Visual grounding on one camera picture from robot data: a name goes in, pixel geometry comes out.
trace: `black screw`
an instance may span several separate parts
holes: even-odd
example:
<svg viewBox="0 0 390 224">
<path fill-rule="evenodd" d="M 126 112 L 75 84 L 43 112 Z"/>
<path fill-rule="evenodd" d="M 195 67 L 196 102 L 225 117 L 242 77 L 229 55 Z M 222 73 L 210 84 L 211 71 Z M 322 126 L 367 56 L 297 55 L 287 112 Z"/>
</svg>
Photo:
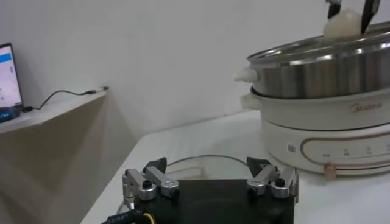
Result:
<svg viewBox="0 0 390 224">
<path fill-rule="evenodd" d="M 172 199 L 177 199 L 179 196 L 180 196 L 180 190 L 179 190 L 179 189 L 174 189 L 174 190 L 171 192 L 171 197 L 172 197 Z"/>
<path fill-rule="evenodd" d="M 146 181 L 144 181 L 143 183 L 142 183 L 142 188 L 143 189 L 149 189 L 149 188 L 151 188 L 152 187 L 152 182 L 150 181 L 150 180 L 146 180 Z"/>
<path fill-rule="evenodd" d="M 279 178 L 279 179 L 277 179 L 275 181 L 275 185 L 277 187 L 285 187 L 286 186 L 286 182 L 284 181 L 284 179 Z"/>
<path fill-rule="evenodd" d="M 250 199 L 255 199 L 257 198 L 256 191 L 253 188 L 248 189 L 248 197 Z"/>
</svg>

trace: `white table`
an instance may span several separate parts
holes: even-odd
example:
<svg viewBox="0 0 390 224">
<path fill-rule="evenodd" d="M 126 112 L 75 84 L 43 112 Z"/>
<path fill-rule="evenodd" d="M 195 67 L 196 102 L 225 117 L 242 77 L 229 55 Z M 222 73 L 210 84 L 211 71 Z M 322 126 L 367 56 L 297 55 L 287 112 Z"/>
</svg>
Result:
<svg viewBox="0 0 390 224">
<path fill-rule="evenodd" d="M 122 201 L 124 170 L 142 169 L 148 161 L 164 156 L 169 161 L 203 154 L 223 154 L 241 160 L 253 156 L 283 167 L 261 149 L 260 122 L 260 113 L 250 111 L 143 137 L 81 224 L 100 224 L 115 214 Z M 296 223 L 390 223 L 389 208 L 389 173 L 326 183 L 322 175 L 300 170 Z"/>
</svg>

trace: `laptop screen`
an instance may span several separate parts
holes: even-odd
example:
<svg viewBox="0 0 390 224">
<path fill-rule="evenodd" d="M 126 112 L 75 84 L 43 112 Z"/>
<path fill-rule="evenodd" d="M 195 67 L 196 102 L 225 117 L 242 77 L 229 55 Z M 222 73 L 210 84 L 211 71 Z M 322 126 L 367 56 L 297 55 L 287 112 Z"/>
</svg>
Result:
<svg viewBox="0 0 390 224">
<path fill-rule="evenodd" d="M 11 45 L 0 46 L 0 107 L 22 104 Z"/>
</svg>

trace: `metal bracket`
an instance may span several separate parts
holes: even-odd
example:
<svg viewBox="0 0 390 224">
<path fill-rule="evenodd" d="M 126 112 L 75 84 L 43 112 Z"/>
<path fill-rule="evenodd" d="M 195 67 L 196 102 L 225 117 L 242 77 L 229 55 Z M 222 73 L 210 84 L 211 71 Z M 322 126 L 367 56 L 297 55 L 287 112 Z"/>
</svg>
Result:
<svg viewBox="0 0 390 224">
<path fill-rule="evenodd" d="M 148 167 L 145 171 L 148 180 L 153 181 L 161 188 L 161 194 L 165 197 L 177 198 L 180 195 L 179 182 L 168 178 L 156 167 Z"/>
<path fill-rule="evenodd" d="M 126 191 L 124 194 L 130 196 L 131 191 L 134 196 L 138 196 L 141 200 L 149 201 L 156 197 L 157 187 L 151 181 L 145 179 L 142 174 L 136 169 L 126 170 Z"/>
<path fill-rule="evenodd" d="M 265 193 L 270 181 L 277 177 L 277 168 L 273 165 L 265 165 L 263 170 L 253 179 L 247 180 L 248 194 L 258 197 Z"/>
<path fill-rule="evenodd" d="M 287 167 L 280 177 L 271 183 L 271 194 L 275 198 L 299 197 L 299 176 L 296 169 Z"/>
</svg>

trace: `white pot handle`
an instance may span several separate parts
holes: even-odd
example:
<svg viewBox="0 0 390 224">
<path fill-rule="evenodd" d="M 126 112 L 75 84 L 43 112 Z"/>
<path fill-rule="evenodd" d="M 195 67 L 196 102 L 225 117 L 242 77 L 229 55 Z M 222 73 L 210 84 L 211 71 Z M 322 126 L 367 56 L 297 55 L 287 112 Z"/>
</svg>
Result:
<svg viewBox="0 0 390 224">
<path fill-rule="evenodd" d="M 261 100 L 251 93 L 241 96 L 240 100 L 243 109 L 261 110 Z"/>
<path fill-rule="evenodd" d="M 260 80 L 260 76 L 257 74 L 257 71 L 250 68 L 245 67 L 243 70 L 236 72 L 234 74 L 234 81 L 236 82 L 258 82 Z"/>
</svg>

